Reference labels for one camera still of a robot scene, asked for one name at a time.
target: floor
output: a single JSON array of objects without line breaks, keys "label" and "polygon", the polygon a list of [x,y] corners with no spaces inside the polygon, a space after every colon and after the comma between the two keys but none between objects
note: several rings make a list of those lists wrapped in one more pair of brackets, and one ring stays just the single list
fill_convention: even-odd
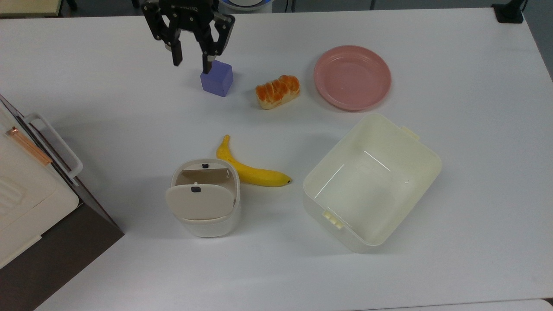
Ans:
[{"label": "floor", "polygon": [[[132,6],[131,0],[76,0],[79,8],[70,11],[64,0],[61,14],[65,17],[125,16],[142,15],[140,9]],[[288,1],[288,12],[293,0]],[[369,10],[374,2],[375,10],[430,9],[430,8],[474,8],[490,7],[492,3],[507,3],[507,0],[296,0],[295,12],[361,11]],[[287,0],[273,2],[274,13],[284,13]],[[552,0],[529,0],[524,11],[526,21],[549,75],[553,77],[553,12]]]}]

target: appliance handle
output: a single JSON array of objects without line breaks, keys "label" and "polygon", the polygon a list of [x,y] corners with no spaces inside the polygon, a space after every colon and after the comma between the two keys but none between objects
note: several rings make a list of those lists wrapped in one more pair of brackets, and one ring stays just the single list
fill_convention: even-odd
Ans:
[{"label": "appliance handle", "polygon": [[71,148],[69,148],[67,143],[65,143],[63,138],[61,138],[61,136],[53,128],[53,126],[50,124],[50,122],[48,122],[42,115],[40,115],[39,113],[36,113],[36,112],[30,113],[27,116],[25,116],[23,118],[23,121],[30,124],[31,122],[33,122],[37,119],[41,120],[44,123],[44,125],[46,125],[46,127],[52,132],[54,137],[61,143],[62,146],[64,146],[65,149],[67,149],[67,152],[73,158],[73,160],[75,160],[76,166],[74,168],[72,168],[70,171],[65,172],[65,173],[71,179],[76,177],[82,171],[82,161],[77,157],[77,155],[73,152],[73,150],[71,150]]}]

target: bread roll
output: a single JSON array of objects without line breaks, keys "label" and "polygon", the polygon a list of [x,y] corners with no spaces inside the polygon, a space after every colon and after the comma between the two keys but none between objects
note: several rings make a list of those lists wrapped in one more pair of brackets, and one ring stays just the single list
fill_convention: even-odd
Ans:
[{"label": "bread roll", "polygon": [[255,88],[257,101],[263,109],[273,109],[300,96],[300,81],[294,76],[282,75]]}]

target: white plastic container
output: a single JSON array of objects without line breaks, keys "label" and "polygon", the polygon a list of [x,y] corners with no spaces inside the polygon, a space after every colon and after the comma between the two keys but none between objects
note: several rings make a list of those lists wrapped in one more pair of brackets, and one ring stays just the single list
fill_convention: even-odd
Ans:
[{"label": "white plastic container", "polygon": [[199,237],[226,235],[240,220],[240,179],[224,160],[184,163],[173,174],[165,199],[175,217]]},{"label": "white plastic container", "polygon": [[304,181],[304,207],[353,252],[382,244],[441,171],[441,160],[407,128],[370,114]]}]

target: blue block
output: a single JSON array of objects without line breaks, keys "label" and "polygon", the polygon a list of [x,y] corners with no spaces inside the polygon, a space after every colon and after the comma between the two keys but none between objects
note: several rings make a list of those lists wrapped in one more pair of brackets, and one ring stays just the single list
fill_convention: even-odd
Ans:
[{"label": "blue block", "polygon": [[204,91],[225,97],[234,80],[232,66],[214,60],[211,64],[210,72],[208,74],[202,72],[200,79],[202,80]]}]

